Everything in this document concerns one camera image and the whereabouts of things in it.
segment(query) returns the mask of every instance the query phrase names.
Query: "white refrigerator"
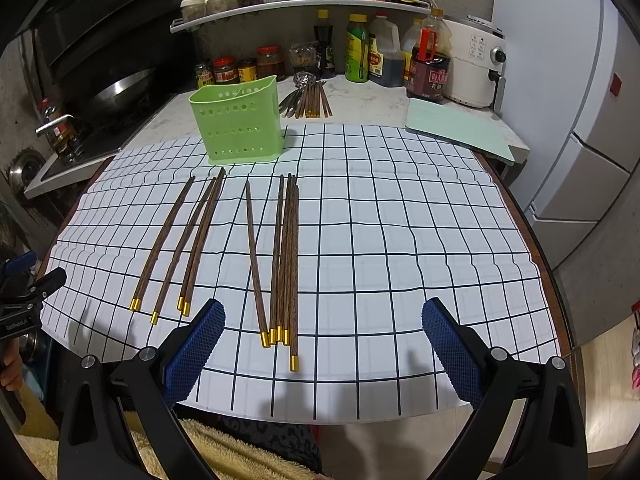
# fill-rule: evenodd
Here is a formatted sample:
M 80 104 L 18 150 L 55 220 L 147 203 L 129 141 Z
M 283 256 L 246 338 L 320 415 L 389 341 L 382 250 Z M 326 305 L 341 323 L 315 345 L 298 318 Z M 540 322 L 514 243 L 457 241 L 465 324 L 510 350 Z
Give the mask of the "white refrigerator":
M 503 120 L 531 152 L 511 192 L 552 268 L 588 235 L 640 156 L 640 45 L 610 0 L 495 0 Z

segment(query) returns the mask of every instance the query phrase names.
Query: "silver screw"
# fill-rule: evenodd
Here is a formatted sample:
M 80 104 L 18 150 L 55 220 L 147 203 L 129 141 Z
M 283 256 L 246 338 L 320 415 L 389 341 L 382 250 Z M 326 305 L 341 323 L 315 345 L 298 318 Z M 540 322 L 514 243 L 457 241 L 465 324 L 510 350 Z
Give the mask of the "silver screw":
M 151 359 L 156 357 L 156 349 L 152 346 L 145 346 L 138 355 L 143 361 L 151 361 Z
M 91 368 L 95 363 L 95 357 L 92 355 L 85 355 L 80 361 L 82 368 Z
M 557 370 L 563 370 L 564 367 L 566 366 L 564 359 L 562 359 L 561 357 L 555 356 L 551 358 L 551 364 L 554 366 L 554 368 L 556 368 Z
M 499 346 L 497 346 L 491 348 L 491 357 L 493 357 L 496 361 L 506 361 L 507 357 L 509 357 L 509 354 L 504 348 L 500 348 Z

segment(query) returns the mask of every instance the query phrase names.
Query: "light green cutting board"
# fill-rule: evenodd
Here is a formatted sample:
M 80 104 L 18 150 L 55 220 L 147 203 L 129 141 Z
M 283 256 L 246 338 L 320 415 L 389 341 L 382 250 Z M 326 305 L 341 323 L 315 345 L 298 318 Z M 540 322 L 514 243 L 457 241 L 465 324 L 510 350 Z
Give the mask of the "light green cutting board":
M 514 162 L 498 121 L 483 119 L 421 99 L 409 99 L 406 129 L 495 156 L 509 165 Z

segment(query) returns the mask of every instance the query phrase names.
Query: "white wall shelf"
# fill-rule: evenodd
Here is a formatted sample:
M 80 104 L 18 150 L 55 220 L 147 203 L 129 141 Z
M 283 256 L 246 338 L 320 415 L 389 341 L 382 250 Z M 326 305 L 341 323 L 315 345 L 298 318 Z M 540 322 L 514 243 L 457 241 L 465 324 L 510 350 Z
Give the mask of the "white wall shelf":
M 181 18 L 174 20 L 170 30 L 173 33 L 182 30 L 189 30 L 198 27 L 204 23 L 216 22 L 224 18 L 231 18 L 241 14 L 249 14 L 251 12 L 260 12 L 261 10 L 281 9 L 283 7 L 327 7 L 327 6 L 351 6 L 351 7 L 375 7 L 377 9 L 397 9 L 415 14 L 428 15 L 431 7 L 426 2 L 419 5 L 405 4 L 401 2 L 379 2 L 376 0 L 286 0 L 284 2 L 269 2 L 249 7 L 239 7 L 238 9 L 225 10 L 217 14 L 211 14 L 204 18 L 198 18 L 190 22 L 184 22 Z

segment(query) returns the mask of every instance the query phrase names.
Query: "human hand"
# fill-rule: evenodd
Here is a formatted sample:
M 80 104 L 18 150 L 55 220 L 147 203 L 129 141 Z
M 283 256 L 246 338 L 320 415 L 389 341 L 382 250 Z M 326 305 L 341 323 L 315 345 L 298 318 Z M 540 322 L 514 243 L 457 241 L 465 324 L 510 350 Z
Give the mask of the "human hand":
M 6 367 L 0 373 L 0 384 L 9 392 L 16 392 L 22 386 L 22 358 L 18 338 L 11 339 L 4 350 L 2 364 Z

